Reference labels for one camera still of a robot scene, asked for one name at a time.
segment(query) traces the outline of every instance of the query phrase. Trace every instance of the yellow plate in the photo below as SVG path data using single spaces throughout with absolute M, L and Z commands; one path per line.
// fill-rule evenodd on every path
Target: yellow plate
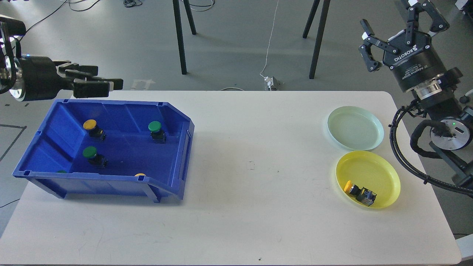
M 381 156 L 369 151 L 352 151 L 345 154 L 338 161 L 336 176 L 343 194 L 366 208 L 386 208 L 397 200 L 401 191 L 401 182 L 393 166 Z M 375 202 L 368 207 L 348 196 L 343 188 L 349 180 L 359 188 L 365 187 L 376 193 Z

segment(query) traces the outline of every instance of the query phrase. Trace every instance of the black table leg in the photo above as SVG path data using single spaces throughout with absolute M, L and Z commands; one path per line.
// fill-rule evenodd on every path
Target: black table leg
M 317 61 L 319 60 L 320 46 L 322 44 L 322 37 L 324 35 L 329 5 L 330 0 L 324 0 L 322 5 L 322 14 L 320 15 L 319 29 L 317 31 L 317 38 L 315 39 L 314 55 L 312 56 L 312 64 L 310 65 L 309 79 L 311 80 L 314 79 Z
M 179 10 L 179 0 L 173 0 L 174 20 L 176 22 L 177 46 L 179 48 L 179 58 L 181 60 L 181 73 L 187 74 L 185 65 L 184 39 L 182 37 L 181 11 Z
M 195 31 L 194 18 L 192 17 L 192 10 L 191 10 L 191 6 L 189 5 L 189 0 L 183 0 L 183 2 L 184 2 L 185 12 L 187 13 L 187 19 L 189 20 L 189 25 L 191 26 L 192 35 L 196 35 L 197 32 Z
M 306 28 L 304 28 L 304 33 L 302 38 L 306 39 L 309 34 L 310 26 L 312 26 L 312 21 L 314 21 L 315 13 L 317 12 L 317 7 L 319 6 L 320 0 L 314 0 L 312 4 L 312 9 L 310 10 L 309 18 L 307 19 Z

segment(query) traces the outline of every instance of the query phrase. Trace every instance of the black cable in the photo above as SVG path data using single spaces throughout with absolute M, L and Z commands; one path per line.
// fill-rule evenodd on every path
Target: black cable
M 12 204 L 12 203 L 14 203 L 15 201 L 19 201 L 19 200 L 20 200 L 20 199 L 17 199 L 17 200 L 14 200 L 14 201 L 12 201 L 12 202 L 9 202 L 9 203 L 7 203 L 7 204 L 3 205 L 3 206 L 2 206 L 2 207 L 0 207 L 0 208 L 3 208 L 3 207 L 5 207 L 5 206 L 7 206 L 8 204 Z
M 75 3 L 79 3 L 79 2 L 82 2 L 82 1 L 78 1 L 78 2 L 72 2 L 69 0 L 68 3 L 69 3 L 69 8 L 72 10 L 72 11 L 76 11 L 76 12 L 82 12 L 82 11 L 86 11 L 86 10 L 89 10 L 91 9 L 95 4 L 97 4 L 100 0 L 97 0 L 95 1 L 95 3 L 93 3 L 90 7 L 86 8 L 86 9 L 81 9 L 81 10 L 76 10 L 76 9 L 73 9 L 70 5 L 71 4 L 75 4 Z
M 137 6 L 140 6 L 142 4 L 143 4 L 143 2 L 141 2 L 140 0 L 123 0 L 123 5 L 126 8 L 137 7 Z
M 53 11 L 51 14 L 49 14 L 47 17 L 41 19 L 40 21 L 34 23 L 31 27 L 29 27 L 26 31 L 25 31 L 25 35 L 27 34 L 27 32 L 32 29 L 34 26 L 38 25 L 40 22 L 42 22 L 43 20 L 49 18 L 52 14 L 56 13 L 56 11 L 58 11 L 60 8 L 62 8 L 63 5 L 65 5 L 67 2 L 63 2 L 55 11 Z
M 399 148 L 399 145 L 397 143 L 397 138 L 396 138 L 396 132 L 397 132 L 397 127 L 399 123 L 401 122 L 401 119 L 404 117 L 408 111 L 417 104 L 417 100 L 414 100 L 411 102 L 411 104 L 408 107 L 402 107 L 399 110 L 397 110 L 396 114 L 394 115 L 393 122 L 391 125 L 390 131 L 389 131 L 389 142 L 391 144 L 391 149 L 393 150 L 394 156 L 396 159 L 399 161 L 399 163 L 406 168 L 411 174 L 417 176 L 418 178 L 424 180 L 424 184 L 430 183 L 434 186 L 440 187 L 442 189 L 452 191 L 452 192 L 457 192 L 461 194 L 465 194 L 468 196 L 473 196 L 473 190 L 460 187 L 460 186 L 455 186 L 443 181 L 440 181 L 438 179 L 435 179 L 417 168 L 415 168 L 402 154 L 401 149 Z

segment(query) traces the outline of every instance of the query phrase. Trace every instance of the white cable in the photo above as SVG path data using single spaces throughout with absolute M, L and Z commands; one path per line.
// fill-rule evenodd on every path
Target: white cable
M 211 8 L 213 8 L 213 6 L 215 5 L 215 0 L 210 0 L 211 4 L 210 6 L 207 8 L 207 9 L 204 9 L 204 10 L 197 10 L 197 9 L 193 9 L 192 6 L 191 6 L 191 9 L 194 10 L 194 11 L 197 11 L 197 12 L 204 12 L 204 11 L 207 11 Z
M 224 89 L 219 89 L 219 91 L 220 90 L 227 90 L 227 89 L 238 89 L 238 90 L 244 91 L 244 89 L 240 89 L 240 88 L 236 88 L 236 87 L 227 87 L 227 88 L 224 88 Z
M 271 37 L 272 37 L 272 31 L 274 30 L 274 22 L 276 21 L 276 11 L 278 10 L 278 5 L 279 5 L 279 0 L 276 3 L 276 9 L 274 10 L 274 19 L 272 21 L 272 29 L 271 29 L 271 35 L 269 36 L 269 42 L 268 42 L 268 50 L 266 51 L 266 62 L 264 63 L 263 70 L 260 72 L 260 76 L 264 78 L 262 75 L 263 71 L 266 69 L 266 65 L 268 64 L 268 54 L 269 54 L 269 46 L 271 45 Z

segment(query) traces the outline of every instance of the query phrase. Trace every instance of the robotiq logo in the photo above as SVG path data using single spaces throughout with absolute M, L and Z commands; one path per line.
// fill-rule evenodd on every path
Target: robotiq logo
M 409 54 L 411 54 L 411 53 L 413 53 L 413 52 L 415 52 L 415 51 L 417 51 L 417 45 L 414 45 L 414 46 L 412 47 L 412 49 L 410 49 L 410 50 L 408 50 L 407 52 L 405 52 L 405 53 L 399 55 L 398 57 L 394 58 L 394 61 L 397 62 L 397 61 L 401 60 L 402 58 L 408 56 Z

